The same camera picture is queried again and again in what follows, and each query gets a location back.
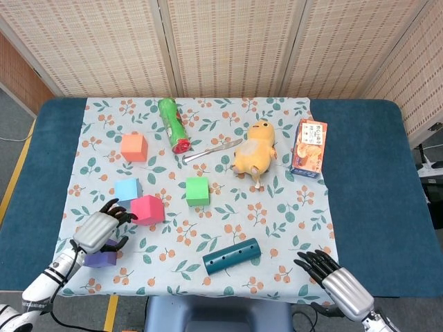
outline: teal cylinder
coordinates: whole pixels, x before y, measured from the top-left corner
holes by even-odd
[[[206,272],[209,275],[231,266],[258,258],[262,254],[256,239],[249,239],[234,246],[203,256]]]

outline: floral tablecloth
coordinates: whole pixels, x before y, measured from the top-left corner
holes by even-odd
[[[259,119],[273,123],[278,159],[262,177],[259,190],[250,176],[230,169],[235,149],[183,163],[183,155],[171,151],[158,101],[87,100],[55,256],[69,246],[88,216],[114,197],[114,183],[125,178],[138,178],[144,195],[163,200],[166,220],[150,227],[122,226],[113,239],[127,235],[129,241],[118,253],[117,265],[81,268],[62,294],[327,301],[325,292],[293,263],[299,250],[322,249],[337,258],[323,177],[310,179],[288,172],[296,126],[301,118],[311,116],[309,99],[176,99],[195,151],[246,137]],[[120,155],[122,135],[132,132],[147,138],[146,163],[128,163]],[[188,176],[208,177],[209,206],[188,207],[184,199]],[[259,259],[207,275],[204,255],[253,237],[262,250]]]

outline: orange cube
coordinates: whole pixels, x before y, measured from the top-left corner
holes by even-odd
[[[143,135],[123,135],[121,144],[121,154],[127,161],[147,160],[147,141]]]

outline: blue padded table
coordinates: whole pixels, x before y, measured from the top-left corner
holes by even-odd
[[[0,230],[0,290],[22,291],[53,258],[85,104],[62,98],[40,111]],[[443,295],[443,255],[397,105],[312,100],[311,112],[328,123],[323,174],[340,263],[374,296]]]

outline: butter knife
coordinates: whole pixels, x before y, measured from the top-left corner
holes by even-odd
[[[216,152],[216,151],[230,149],[231,147],[234,147],[235,145],[240,144],[242,141],[243,141],[243,138],[239,138],[238,140],[233,140],[232,142],[219,145],[218,147],[214,147],[213,149],[209,149],[209,150],[200,152],[199,154],[193,154],[191,156],[184,157],[183,161],[185,163],[189,163],[190,161],[192,161],[194,159],[197,159],[197,158],[200,158],[202,156],[205,156],[207,154],[211,154],[211,153]]]

